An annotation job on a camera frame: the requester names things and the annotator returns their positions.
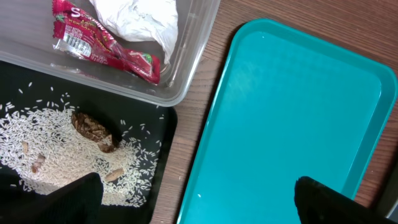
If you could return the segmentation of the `red snack wrapper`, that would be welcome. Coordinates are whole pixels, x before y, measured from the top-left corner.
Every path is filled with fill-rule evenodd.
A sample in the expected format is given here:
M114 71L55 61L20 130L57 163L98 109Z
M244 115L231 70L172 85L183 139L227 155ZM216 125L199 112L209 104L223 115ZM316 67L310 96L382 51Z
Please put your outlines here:
M52 15L55 18L53 38L58 40L55 50L159 84L160 60L156 56L125 49L99 21L69 1L53 0Z

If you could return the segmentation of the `pile of white rice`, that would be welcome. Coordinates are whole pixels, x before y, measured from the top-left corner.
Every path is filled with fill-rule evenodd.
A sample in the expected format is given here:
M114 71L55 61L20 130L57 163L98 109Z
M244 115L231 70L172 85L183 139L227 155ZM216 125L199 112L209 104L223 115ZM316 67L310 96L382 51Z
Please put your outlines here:
M160 162L164 135L146 123L127 126L113 152L80 134L72 123L79 109L75 97L57 93L59 102L24 88L1 88L1 167L18 176L23 191L48 195L91 172L103 184L103 205L139 208L149 192Z

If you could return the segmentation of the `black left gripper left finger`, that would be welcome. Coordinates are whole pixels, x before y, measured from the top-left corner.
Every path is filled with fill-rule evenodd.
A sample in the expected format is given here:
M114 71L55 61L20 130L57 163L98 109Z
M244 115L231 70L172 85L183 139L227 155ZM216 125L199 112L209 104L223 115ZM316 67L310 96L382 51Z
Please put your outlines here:
M99 174L89 173L48 195L1 186L1 224L96 223L103 196Z

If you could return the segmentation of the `clear plastic bin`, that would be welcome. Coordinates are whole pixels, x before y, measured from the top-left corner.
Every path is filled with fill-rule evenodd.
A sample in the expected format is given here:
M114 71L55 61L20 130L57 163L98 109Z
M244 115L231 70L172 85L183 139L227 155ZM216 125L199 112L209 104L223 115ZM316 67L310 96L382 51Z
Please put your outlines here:
M190 87L211 33L219 1L177 0L178 39L158 85L53 48L49 0L1 0L1 60L159 106L180 103Z

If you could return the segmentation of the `white tissue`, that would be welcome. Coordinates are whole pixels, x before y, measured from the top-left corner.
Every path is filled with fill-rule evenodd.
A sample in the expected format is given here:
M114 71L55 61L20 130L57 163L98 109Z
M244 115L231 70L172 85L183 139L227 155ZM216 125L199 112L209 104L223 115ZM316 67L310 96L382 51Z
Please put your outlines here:
M168 64L178 39L176 0L90 0L100 23L129 42L156 41Z

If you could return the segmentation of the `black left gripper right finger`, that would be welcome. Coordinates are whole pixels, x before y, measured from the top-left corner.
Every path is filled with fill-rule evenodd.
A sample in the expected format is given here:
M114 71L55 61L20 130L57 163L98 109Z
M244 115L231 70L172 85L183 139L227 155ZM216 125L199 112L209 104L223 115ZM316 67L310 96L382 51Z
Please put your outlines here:
M396 224L310 177L300 177L294 190L301 224Z

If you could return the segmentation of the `teal plastic tray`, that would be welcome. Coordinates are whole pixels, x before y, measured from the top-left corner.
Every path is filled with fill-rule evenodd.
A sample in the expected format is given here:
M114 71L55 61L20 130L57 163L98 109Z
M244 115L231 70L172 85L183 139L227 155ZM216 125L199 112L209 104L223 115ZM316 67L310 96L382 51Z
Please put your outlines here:
M270 19L233 37L179 223L298 223L309 176L354 198L397 97L387 66Z

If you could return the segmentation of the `black waste tray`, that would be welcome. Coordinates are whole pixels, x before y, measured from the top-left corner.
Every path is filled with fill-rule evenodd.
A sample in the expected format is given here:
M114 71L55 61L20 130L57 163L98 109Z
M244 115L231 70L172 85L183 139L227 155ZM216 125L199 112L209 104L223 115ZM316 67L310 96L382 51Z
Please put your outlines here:
M99 90L66 79L1 62L1 116L28 109L74 108L105 125L118 140L137 139L157 162L151 188L139 208L101 207L98 223L150 223L159 195L165 166L177 127L173 107L157 107L125 96Z

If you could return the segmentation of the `brown food scrap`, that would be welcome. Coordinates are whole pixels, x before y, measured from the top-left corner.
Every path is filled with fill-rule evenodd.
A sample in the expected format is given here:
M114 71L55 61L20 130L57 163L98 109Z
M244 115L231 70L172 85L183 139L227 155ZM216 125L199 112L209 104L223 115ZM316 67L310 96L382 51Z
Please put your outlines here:
M111 131L92 116L84 113L73 113L73 127L84 137L96 143L103 153L112 153L119 147L119 141Z

